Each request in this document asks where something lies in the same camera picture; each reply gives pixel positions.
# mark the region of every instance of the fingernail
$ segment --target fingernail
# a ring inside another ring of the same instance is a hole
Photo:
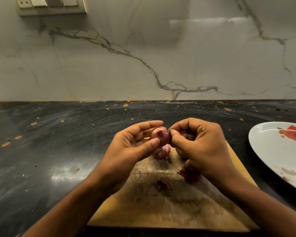
[[[160,140],[158,138],[154,138],[151,140],[151,145],[153,147],[158,147],[160,145]]]

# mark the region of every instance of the power socket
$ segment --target power socket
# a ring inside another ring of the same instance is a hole
[[[16,0],[19,8],[33,8],[31,0]]]

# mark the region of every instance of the wooden cutting board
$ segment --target wooden cutting board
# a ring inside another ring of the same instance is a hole
[[[235,167],[256,186],[229,145],[228,149]],[[171,162],[152,157],[138,162],[122,189],[100,206],[88,225],[221,231],[258,229],[207,179],[187,184],[177,174],[183,165],[174,148],[171,148]]]

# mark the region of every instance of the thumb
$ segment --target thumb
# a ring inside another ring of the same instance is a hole
[[[152,153],[158,149],[160,145],[160,140],[158,138],[151,139],[138,147],[134,147],[134,154],[138,161],[144,159],[147,156],[152,155]]]
[[[171,145],[172,147],[178,148],[183,152],[188,152],[190,149],[191,141],[187,140],[184,136],[182,136],[178,131],[174,129],[169,130],[171,135]]]

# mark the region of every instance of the black countertop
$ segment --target black countertop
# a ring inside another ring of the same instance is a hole
[[[188,117],[219,123],[257,185],[296,210],[296,189],[273,173],[248,143],[249,130],[258,123],[296,123],[296,100],[1,102],[0,236],[18,236],[47,213],[94,169],[116,132],[146,120],[163,120],[168,128]],[[1,147],[8,140],[10,144]],[[83,235],[99,229],[87,227]],[[229,236],[186,230],[105,231],[120,236]]]

